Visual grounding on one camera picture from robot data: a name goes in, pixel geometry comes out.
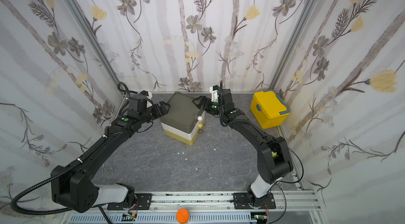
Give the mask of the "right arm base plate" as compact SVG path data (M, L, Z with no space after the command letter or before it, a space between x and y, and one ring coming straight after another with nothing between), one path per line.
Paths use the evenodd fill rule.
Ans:
M261 198L256 198L250 192L235 192L233 193L234 208L236 210L254 210L254 209L275 209L275 199L272 193L268 193Z

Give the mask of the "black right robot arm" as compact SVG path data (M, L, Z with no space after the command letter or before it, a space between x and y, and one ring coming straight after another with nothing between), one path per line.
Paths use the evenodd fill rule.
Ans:
M215 99L200 96L193 104L219 118L223 127L239 132L257 152L258 177L248 187L247 196L251 202L263 201L272 187L293 171L290 149L283 137L274 137L254 125L246 114L235 107L229 89L221 90L217 85Z

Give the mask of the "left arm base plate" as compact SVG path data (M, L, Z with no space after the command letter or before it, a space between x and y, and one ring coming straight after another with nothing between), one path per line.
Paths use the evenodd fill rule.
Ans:
M126 198L124 202L108 204L107 209L116 211L149 210L152 196L152 193L135 193Z

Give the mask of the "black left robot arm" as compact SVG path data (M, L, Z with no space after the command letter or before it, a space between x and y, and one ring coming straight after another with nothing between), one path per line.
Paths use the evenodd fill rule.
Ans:
M67 166L57 166L51 172L51 175L58 176L51 182L53 202L79 213L94 206L113 203L123 208L134 207L137 197L133 187L124 184L95 185L92 180L116 149L140 132L143 124L153 124L169 110L170 104L164 101L152 104L145 95L132 95L93 146Z

